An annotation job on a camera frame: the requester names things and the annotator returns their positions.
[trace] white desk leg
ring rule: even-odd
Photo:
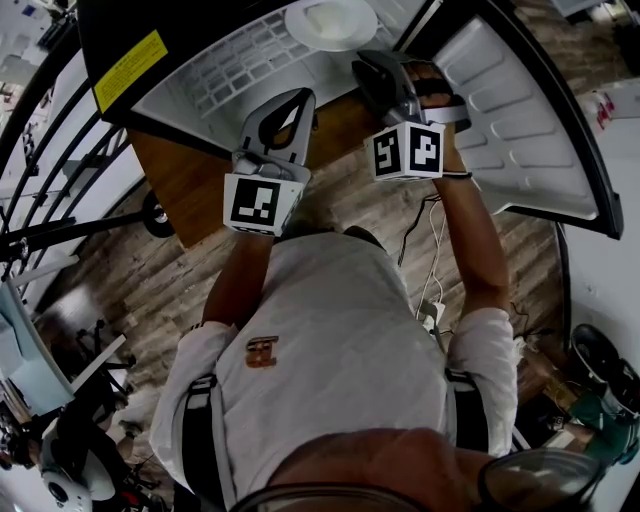
[[[104,363],[106,363],[107,359],[109,359],[114,354],[114,352],[122,346],[122,344],[125,341],[127,341],[127,338],[121,334],[115,340],[113,340],[111,345],[109,345],[102,352],[100,352],[100,354],[98,354],[98,357],[96,357],[93,361],[91,361],[91,364],[87,366],[82,371],[82,373],[78,375],[78,378],[71,383],[71,389],[73,389],[73,392],[75,393],[76,391],[78,391],[78,389],[80,389],[80,387],[85,382],[87,382],[89,377],[91,377],[91,375],[93,375],[98,370],[98,368],[100,368]]]
[[[78,256],[65,256],[64,258],[60,258],[59,260],[53,261],[51,263],[47,263],[46,265],[42,265],[41,267],[36,268],[35,270],[29,270],[29,272],[24,272],[19,276],[14,277],[11,280],[11,283],[16,288],[20,288],[22,285],[30,283],[36,279],[41,278],[42,276],[46,276],[51,272],[57,272],[58,270],[62,270],[63,268],[70,267],[71,265],[75,265],[78,263],[80,258]]]

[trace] yellow warning sticker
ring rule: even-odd
[[[157,30],[129,50],[95,86],[100,110],[107,110],[131,84],[167,53]]]

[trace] bracelet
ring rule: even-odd
[[[453,171],[442,171],[443,178],[451,178],[453,180],[468,180],[473,177],[473,173],[470,172],[453,172]]]

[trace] white cable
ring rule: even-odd
[[[425,280],[424,286],[422,287],[422,295],[420,296],[420,302],[418,303],[418,308],[416,309],[416,319],[420,315],[420,309],[422,308],[422,303],[424,302],[424,296],[427,292],[427,288],[429,287],[429,282],[431,281],[431,276],[435,279],[440,287],[440,299],[439,302],[442,301],[442,297],[444,296],[444,290],[442,288],[442,283],[438,280],[435,275],[436,267],[438,266],[438,261],[440,260],[440,244],[442,243],[442,237],[444,235],[444,228],[447,225],[447,217],[445,216],[442,220],[442,227],[440,228],[440,236],[436,234],[436,228],[433,225],[433,209],[436,207],[438,203],[433,203],[431,208],[429,209],[429,225],[431,226],[431,232],[433,233],[433,237],[436,241],[436,255],[433,258],[433,262],[431,263],[431,269],[429,270],[429,274],[427,275],[427,279]]]

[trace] hand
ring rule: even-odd
[[[406,64],[405,69],[412,82],[416,82],[422,78],[439,78],[444,80],[443,76],[437,69],[424,62],[412,62],[411,64]],[[423,108],[447,107],[450,103],[450,94],[435,93],[429,96],[420,96],[420,105]],[[455,135],[454,124],[448,123],[444,131],[443,166],[447,171],[466,172],[460,153],[458,153],[455,146]]]

